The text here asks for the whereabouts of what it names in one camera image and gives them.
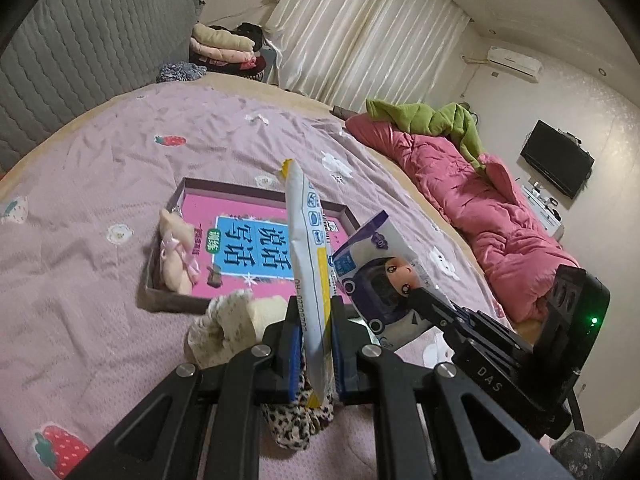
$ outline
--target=ceiling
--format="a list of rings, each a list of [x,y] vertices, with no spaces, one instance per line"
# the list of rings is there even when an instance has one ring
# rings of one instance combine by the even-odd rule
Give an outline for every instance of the ceiling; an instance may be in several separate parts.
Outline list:
[[[481,36],[562,59],[640,106],[640,64],[597,0],[454,1]]]

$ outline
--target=pink book cover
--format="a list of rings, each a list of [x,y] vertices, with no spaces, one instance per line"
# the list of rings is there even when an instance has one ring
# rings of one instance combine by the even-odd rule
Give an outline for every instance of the pink book cover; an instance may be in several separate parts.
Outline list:
[[[181,209],[196,229],[201,278],[192,296],[215,298],[238,288],[250,288],[254,298],[295,294],[285,208],[187,193]],[[334,251],[349,238],[337,218],[309,222],[328,232]]]

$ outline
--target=white curtain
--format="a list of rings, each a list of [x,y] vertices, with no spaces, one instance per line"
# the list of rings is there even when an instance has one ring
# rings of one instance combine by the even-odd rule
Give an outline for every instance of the white curtain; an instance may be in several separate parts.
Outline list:
[[[351,110],[428,102],[468,21],[452,0],[281,0],[265,26],[274,82]]]

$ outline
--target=doll face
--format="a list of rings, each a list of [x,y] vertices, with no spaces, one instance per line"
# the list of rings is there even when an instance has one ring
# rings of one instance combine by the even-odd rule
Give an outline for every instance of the doll face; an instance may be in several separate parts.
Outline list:
[[[389,283],[398,292],[407,297],[412,288],[420,287],[420,278],[414,268],[402,258],[391,258],[385,264]]]

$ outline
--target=gray cushion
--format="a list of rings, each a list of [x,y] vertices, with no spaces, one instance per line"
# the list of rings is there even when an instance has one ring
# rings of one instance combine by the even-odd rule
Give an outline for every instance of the gray cushion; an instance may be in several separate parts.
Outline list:
[[[59,128],[187,61],[202,0],[39,0],[0,57],[0,173]]]

